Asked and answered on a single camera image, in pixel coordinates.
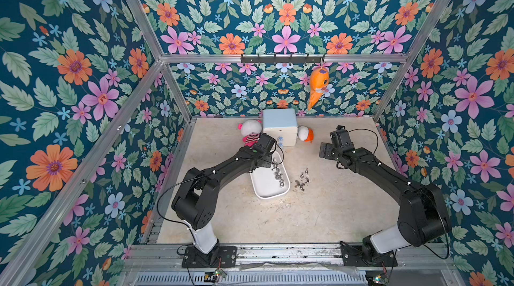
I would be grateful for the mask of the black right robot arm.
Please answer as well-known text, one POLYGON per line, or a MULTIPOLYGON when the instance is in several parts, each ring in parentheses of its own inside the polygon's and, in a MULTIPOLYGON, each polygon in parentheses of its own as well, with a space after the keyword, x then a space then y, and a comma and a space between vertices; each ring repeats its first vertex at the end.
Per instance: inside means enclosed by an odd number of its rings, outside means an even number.
POLYGON ((356 148, 342 125, 330 133, 331 143, 321 143, 319 157, 336 162, 373 182, 399 206, 397 223, 366 237, 363 244, 379 254, 404 247, 420 247, 451 232, 451 220, 441 189, 423 185, 395 171, 366 148, 356 148))

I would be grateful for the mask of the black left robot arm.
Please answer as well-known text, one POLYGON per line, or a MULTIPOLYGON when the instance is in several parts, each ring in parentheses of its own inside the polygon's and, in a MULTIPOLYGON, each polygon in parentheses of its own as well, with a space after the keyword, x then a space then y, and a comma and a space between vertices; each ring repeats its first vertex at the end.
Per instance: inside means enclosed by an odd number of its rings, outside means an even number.
POLYGON ((171 208, 177 217, 200 230, 212 220, 220 191, 243 174, 257 168, 270 168, 277 141, 265 133, 257 143, 243 146, 229 159, 211 168, 191 168, 178 188, 171 208))

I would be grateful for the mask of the pale blue drawer box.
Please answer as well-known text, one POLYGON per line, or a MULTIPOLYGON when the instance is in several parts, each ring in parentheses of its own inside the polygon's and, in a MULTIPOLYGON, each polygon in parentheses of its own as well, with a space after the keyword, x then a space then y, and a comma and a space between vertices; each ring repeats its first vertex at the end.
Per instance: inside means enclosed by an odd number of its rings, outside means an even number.
POLYGON ((276 141, 282 137, 282 147, 295 146, 297 143, 298 123, 294 109, 265 109, 262 114, 264 133, 276 141))

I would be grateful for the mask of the pile of silver wing nuts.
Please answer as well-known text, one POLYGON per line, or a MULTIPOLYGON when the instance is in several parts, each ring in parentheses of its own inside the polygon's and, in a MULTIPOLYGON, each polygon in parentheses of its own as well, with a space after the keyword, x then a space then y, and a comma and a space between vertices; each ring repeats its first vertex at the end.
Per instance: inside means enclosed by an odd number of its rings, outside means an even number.
POLYGON ((273 174, 274 174, 275 180, 278 181, 279 186, 284 187, 285 186, 284 176, 282 174, 281 169, 276 164, 273 165, 273 174))

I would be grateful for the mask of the white storage tray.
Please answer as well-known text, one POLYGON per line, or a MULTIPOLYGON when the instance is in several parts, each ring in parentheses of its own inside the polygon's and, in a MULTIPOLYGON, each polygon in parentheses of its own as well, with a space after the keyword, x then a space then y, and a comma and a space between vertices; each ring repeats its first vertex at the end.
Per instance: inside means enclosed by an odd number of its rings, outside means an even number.
POLYGON ((260 167, 250 173, 250 178, 255 195, 262 199, 273 199, 285 195, 290 191, 291 183, 286 172, 281 152, 275 152, 272 157, 271 167, 260 167), (276 164, 282 171, 285 179, 285 186, 280 187, 273 174, 273 165, 276 164))

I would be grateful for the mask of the pink white plush toy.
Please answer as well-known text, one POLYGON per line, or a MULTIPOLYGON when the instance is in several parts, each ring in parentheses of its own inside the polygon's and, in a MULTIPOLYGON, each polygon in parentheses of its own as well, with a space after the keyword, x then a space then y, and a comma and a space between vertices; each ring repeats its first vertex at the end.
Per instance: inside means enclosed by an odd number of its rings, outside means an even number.
POLYGON ((244 145, 251 147, 258 142, 263 127, 261 121, 247 120, 239 124, 238 129, 243 137, 244 145))

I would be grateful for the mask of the orange white plush ball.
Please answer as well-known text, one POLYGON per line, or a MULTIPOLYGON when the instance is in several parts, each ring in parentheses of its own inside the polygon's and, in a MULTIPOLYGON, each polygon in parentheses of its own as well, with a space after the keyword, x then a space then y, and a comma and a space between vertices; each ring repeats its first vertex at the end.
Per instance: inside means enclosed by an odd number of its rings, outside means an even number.
POLYGON ((298 127, 297 137, 302 142, 312 142, 314 139, 314 133, 312 129, 301 125, 298 127))

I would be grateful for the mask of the orange hanging fish plush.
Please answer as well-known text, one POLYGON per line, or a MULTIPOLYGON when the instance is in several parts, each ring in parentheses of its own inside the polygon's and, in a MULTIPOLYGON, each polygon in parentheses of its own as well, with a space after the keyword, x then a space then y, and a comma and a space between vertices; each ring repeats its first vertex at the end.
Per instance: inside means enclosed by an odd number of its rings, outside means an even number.
POLYGON ((326 67, 316 67, 310 76, 310 94, 307 109, 311 110, 320 98, 324 95, 329 85, 329 69, 326 67))

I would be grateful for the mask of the black hook rail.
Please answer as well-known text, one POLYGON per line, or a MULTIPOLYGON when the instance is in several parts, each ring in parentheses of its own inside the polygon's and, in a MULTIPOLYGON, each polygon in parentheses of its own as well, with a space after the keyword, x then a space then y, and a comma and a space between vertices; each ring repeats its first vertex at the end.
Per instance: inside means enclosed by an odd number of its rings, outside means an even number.
POLYGON ((241 63, 255 63, 255 64, 266 64, 272 65, 276 63, 291 63, 293 65, 304 65, 308 63, 324 63, 325 56, 324 55, 295 55, 295 54, 286 54, 286 55, 241 55, 240 56, 241 63))

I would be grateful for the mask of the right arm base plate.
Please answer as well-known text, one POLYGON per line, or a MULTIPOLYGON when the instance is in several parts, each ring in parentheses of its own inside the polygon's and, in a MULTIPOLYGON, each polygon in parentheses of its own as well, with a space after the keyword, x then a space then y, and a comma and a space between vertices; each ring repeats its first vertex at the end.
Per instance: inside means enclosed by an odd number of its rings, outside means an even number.
POLYGON ((393 251, 380 254, 371 243, 349 244, 339 242, 343 263, 348 267, 397 267, 398 262, 393 251))

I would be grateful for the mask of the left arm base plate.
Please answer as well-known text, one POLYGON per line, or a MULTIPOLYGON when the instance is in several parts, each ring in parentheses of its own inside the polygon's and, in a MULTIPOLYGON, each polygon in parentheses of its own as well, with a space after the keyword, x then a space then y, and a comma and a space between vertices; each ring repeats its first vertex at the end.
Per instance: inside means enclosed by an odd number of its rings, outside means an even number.
POLYGON ((193 245, 188 245, 183 254, 182 268, 233 268, 236 266, 237 247, 215 246, 204 254, 193 245))

